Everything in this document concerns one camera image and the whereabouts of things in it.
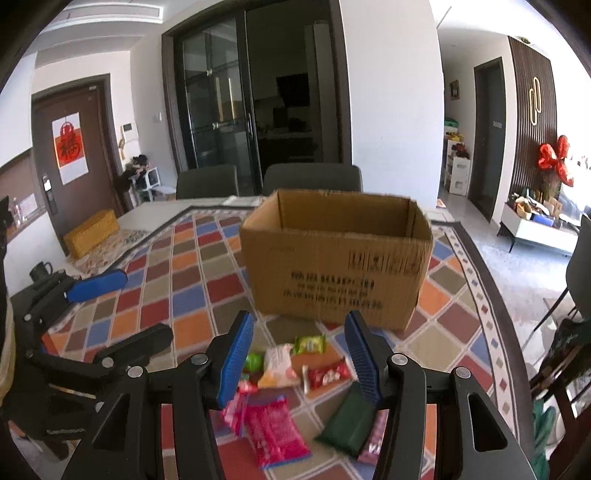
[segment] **door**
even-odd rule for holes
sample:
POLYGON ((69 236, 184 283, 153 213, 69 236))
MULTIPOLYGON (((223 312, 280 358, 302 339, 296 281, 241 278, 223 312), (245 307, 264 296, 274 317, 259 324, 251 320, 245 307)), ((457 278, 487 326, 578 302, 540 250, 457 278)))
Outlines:
POLYGON ((99 210, 123 213, 113 186, 104 101, 97 82, 33 102, 35 165, 62 246, 65 234, 99 210))
POLYGON ((252 95, 248 76, 245 12, 181 38, 179 107, 190 168, 236 166, 241 195, 261 190, 252 95))
POLYGON ((505 79, 502 60, 475 68, 476 136, 468 198, 491 220, 505 154, 505 79))

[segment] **black mug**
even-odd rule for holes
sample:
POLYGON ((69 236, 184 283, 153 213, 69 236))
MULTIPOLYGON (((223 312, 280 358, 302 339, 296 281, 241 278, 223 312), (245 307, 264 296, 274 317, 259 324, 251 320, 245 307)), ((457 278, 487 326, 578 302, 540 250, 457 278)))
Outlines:
POLYGON ((44 278, 49 277, 53 273, 53 266, 49 262, 39 262, 37 265, 33 267, 33 269, 29 272, 29 276, 33 283, 38 282, 44 278))

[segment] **blue gripper pad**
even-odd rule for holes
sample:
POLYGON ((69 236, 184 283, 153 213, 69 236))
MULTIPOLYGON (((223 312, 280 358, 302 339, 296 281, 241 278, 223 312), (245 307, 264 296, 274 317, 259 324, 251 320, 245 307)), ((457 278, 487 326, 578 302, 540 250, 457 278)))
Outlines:
POLYGON ((77 281, 66 292, 66 299, 72 303, 82 303, 120 290, 125 285, 127 285, 127 275, 123 270, 109 270, 101 275, 77 281))
POLYGON ((345 319, 345 341, 363 396, 374 407, 377 407, 383 399, 379 373, 387 368, 387 364, 379 349, 371 345, 372 337, 373 334, 367 328, 361 314, 355 310, 349 312, 345 319))
POLYGON ((240 312, 234 320, 234 325, 227 335, 232 336, 228 354, 219 373, 219 390, 217 391, 217 403, 221 408, 234 398, 238 381, 242 375, 244 362, 251 347, 254 335, 254 318, 249 312, 240 312))

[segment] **red fu poster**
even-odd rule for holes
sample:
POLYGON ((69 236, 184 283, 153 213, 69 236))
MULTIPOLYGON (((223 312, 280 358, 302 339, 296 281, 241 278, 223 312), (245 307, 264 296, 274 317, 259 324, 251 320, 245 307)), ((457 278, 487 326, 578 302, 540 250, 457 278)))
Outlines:
POLYGON ((73 113, 51 123, 53 143, 56 148, 57 166, 61 182, 65 185, 88 173, 80 114, 73 113))

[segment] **wooden door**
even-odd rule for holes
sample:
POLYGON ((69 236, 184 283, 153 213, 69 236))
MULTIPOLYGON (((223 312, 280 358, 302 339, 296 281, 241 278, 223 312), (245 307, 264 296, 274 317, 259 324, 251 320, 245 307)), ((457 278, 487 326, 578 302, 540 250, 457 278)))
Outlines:
POLYGON ((123 213, 113 183, 116 173, 109 157, 104 101, 103 84, 97 82, 33 102, 35 164, 60 241, 99 210, 112 209, 117 216, 123 213), (58 134, 54 133, 56 126, 61 126, 58 134), (64 146, 74 135, 77 144, 72 141, 64 146), (72 165, 64 165, 64 155, 70 155, 70 160, 78 157, 74 174, 64 169, 72 165), (86 161, 87 173, 80 158, 86 161))
POLYGON ((474 69, 476 132, 469 200, 492 219, 505 155, 505 79, 502 60, 474 69))

